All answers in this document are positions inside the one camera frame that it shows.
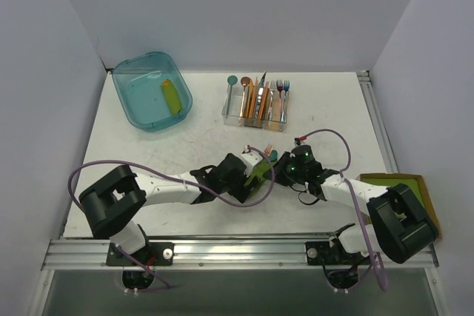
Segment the copper fork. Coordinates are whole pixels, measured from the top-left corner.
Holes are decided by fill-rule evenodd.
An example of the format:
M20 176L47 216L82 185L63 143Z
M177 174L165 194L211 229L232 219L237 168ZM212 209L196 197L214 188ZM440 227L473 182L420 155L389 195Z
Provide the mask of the copper fork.
M264 155L265 155L266 157L269 158L269 157L271 156L271 154L272 154L272 151L273 151L273 145L272 145L272 144L268 144L268 145L266 146L266 148L264 149L263 153L264 153Z

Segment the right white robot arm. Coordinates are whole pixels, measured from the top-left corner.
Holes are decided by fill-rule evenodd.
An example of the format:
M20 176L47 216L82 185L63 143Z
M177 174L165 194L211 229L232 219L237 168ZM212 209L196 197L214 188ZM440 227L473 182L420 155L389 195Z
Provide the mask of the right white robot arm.
M334 169L324 168L308 145L285 152L274 166L276 183L302 185L321 201L358 208L370 222L362 228L350 227L328 246L330 258L346 263L355 253L366 252L365 237L374 252L384 253L402 264L435 242L439 230L432 218L406 184L377 186L354 179L344 179Z

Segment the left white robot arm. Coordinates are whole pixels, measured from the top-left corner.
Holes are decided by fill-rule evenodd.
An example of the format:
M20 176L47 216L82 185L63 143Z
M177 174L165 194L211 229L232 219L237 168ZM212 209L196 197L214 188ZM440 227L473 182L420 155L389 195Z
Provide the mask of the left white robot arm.
M258 184L248 178L261 161L255 152L239 156L229 153L217 166L172 175L169 180L134 172L128 164L122 164L86 188L79 203L93 237L110 239L131 264L141 265L150 256L145 233L133 222L142 207L205 204L223 193L244 203Z

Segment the green paper napkin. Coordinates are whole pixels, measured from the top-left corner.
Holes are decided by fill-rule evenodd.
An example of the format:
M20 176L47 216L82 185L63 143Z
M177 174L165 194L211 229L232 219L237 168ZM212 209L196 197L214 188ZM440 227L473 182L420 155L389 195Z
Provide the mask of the green paper napkin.
M253 197L263 186L264 182L271 179L270 167L274 166L275 163L275 161L271 161L270 164L266 161L261 161L255 166L244 185L249 192L248 198Z

